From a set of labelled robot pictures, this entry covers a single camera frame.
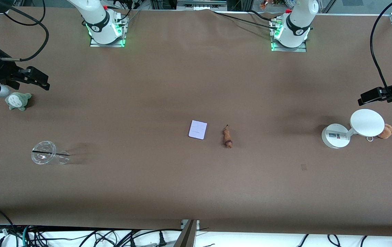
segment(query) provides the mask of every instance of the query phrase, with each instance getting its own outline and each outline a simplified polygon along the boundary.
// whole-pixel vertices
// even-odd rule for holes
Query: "round white lamp head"
[[[381,115],[370,109],[355,111],[350,117],[350,125],[355,133],[366,137],[377,136],[385,128],[385,122]]]

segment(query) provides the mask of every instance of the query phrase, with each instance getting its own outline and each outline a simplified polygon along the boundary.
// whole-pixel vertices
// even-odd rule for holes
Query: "plastic cup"
[[[31,159],[39,165],[64,165],[69,162],[69,153],[64,150],[57,150],[56,145],[51,141],[42,141],[34,146],[31,151]]]

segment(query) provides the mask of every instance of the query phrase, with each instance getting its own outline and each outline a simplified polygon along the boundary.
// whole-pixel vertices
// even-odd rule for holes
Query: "small figurine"
[[[231,135],[229,133],[228,125],[224,128],[224,145],[225,147],[232,148]]]
[[[31,94],[21,94],[21,93],[12,93],[5,98],[5,102],[8,105],[10,110],[14,108],[18,108],[20,111],[25,111],[25,106],[28,103],[28,99],[31,98]]]

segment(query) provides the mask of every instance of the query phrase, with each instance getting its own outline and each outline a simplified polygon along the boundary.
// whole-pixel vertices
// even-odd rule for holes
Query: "brown toy animal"
[[[224,128],[224,145],[225,147],[232,148],[231,135],[229,133],[228,125]]]
[[[387,139],[392,135],[392,127],[391,125],[385,124],[384,131],[378,135],[380,139]]]

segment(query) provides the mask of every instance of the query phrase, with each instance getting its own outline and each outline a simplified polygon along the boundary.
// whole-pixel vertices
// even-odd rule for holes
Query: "white card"
[[[206,122],[199,122],[192,120],[192,124],[190,125],[190,131],[188,132],[188,136],[203,140],[205,137],[205,130],[207,129]]]

